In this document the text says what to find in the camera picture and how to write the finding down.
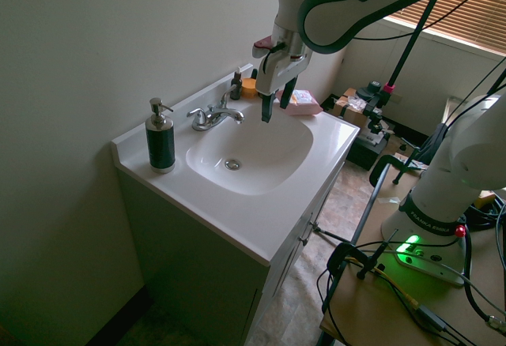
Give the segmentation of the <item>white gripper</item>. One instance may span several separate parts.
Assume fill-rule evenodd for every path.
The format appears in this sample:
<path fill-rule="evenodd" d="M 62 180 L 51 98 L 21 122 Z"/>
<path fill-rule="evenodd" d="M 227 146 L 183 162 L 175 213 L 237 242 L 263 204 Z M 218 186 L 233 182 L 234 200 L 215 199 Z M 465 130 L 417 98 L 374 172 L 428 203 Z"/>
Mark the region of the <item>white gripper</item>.
<path fill-rule="evenodd" d="M 267 55 L 259 67 L 256 79 L 256 90 L 261 93 L 262 121 L 268 123 L 272 116 L 272 107 L 275 100 L 273 94 L 282 88 L 280 108 L 286 109 L 296 86 L 297 76 L 307 67 L 311 59 L 311 52 L 306 51 L 300 58 L 294 59 L 285 51 L 276 51 Z"/>

